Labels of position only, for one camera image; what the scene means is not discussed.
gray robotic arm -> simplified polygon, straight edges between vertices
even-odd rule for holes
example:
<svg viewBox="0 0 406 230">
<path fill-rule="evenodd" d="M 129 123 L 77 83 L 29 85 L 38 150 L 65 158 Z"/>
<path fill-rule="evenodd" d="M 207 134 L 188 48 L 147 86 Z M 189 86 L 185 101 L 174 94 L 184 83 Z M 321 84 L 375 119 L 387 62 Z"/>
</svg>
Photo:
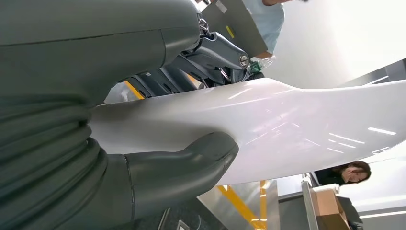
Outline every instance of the gray robotic arm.
<svg viewBox="0 0 406 230">
<path fill-rule="evenodd" d="M 108 229 L 217 183 L 225 133 L 123 155 L 87 125 L 116 82 L 196 48 L 199 17 L 190 0 L 0 1 L 0 229 Z"/>
</svg>

white curved sheet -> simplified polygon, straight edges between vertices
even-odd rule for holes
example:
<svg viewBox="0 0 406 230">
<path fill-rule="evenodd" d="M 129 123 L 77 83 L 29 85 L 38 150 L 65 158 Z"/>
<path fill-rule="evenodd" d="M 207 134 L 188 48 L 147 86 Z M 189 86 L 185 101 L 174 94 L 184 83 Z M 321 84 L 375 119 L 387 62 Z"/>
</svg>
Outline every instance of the white curved sheet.
<svg viewBox="0 0 406 230">
<path fill-rule="evenodd" d="M 92 137 L 108 153 L 180 150 L 225 131 L 240 151 L 219 184 L 295 175 L 372 155 L 406 139 L 406 81 L 302 90 L 252 80 L 101 105 Z"/>
</svg>

cable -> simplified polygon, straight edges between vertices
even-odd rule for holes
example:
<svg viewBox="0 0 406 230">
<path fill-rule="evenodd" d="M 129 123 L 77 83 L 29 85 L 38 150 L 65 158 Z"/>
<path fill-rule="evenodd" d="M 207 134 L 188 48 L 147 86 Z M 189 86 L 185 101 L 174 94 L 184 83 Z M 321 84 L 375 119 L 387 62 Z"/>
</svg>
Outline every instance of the cable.
<svg viewBox="0 0 406 230">
<path fill-rule="evenodd" d="M 200 215 L 198 215 L 198 216 L 199 216 L 199 226 L 197 227 L 196 230 L 199 230 L 199 229 L 200 229 L 200 225 L 202 224 L 202 218 L 200 218 Z"/>
</svg>

light blue shirt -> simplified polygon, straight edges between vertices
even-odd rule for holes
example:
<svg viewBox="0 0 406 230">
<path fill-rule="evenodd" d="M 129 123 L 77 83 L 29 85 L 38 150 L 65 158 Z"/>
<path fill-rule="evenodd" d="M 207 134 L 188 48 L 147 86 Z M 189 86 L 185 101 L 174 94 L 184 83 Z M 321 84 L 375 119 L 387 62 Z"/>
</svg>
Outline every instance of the light blue shirt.
<svg viewBox="0 0 406 230">
<path fill-rule="evenodd" d="M 283 4 L 265 6 L 262 0 L 243 0 L 243 2 L 257 25 L 259 33 L 268 47 L 268 52 L 273 54 L 285 21 Z"/>
</svg>

cardboard box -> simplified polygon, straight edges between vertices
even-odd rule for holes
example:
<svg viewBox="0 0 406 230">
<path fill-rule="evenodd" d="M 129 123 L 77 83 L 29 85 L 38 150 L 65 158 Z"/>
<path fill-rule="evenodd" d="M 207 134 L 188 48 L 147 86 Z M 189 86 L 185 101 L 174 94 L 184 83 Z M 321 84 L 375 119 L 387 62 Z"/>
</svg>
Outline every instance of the cardboard box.
<svg viewBox="0 0 406 230">
<path fill-rule="evenodd" d="M 315 212 L 323 230 L 350 230 L 347 217 L 333 189 L 316 192 Z"/>
</svg>

